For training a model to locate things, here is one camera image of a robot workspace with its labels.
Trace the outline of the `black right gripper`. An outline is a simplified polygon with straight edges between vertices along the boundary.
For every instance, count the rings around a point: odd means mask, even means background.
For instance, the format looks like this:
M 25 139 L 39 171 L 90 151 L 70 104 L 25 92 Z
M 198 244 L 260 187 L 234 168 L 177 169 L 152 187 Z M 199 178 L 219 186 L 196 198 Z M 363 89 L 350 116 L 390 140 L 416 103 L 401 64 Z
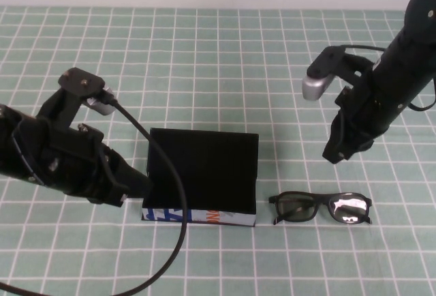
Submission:
M 330 138 L 324 148 L 323 158 L 332 164 L 350 159 L 372 147 L 375 135 L 364 127 L 361 117 L 372 95 L 373 72 L 367 70 L 358 77 L 353 87 L 344 87 L 335 100 L 339 111 L 330 126 Z

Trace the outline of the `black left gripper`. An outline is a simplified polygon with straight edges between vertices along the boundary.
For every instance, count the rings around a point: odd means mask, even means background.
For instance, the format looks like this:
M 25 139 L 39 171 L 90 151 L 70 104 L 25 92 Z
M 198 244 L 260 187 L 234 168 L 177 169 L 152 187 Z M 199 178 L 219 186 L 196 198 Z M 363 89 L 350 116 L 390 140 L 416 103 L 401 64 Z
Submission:
M 123 158 L 116 181 L 101 131 L 89 125 L 81 125 L 79 130 L 61 129 L 44 118 L 35 119 L 33 131 L 39 147 L 34 155 L 35 184 L 115 207 L 121 207 L 126 198 L 149 197 L 153 182 Z

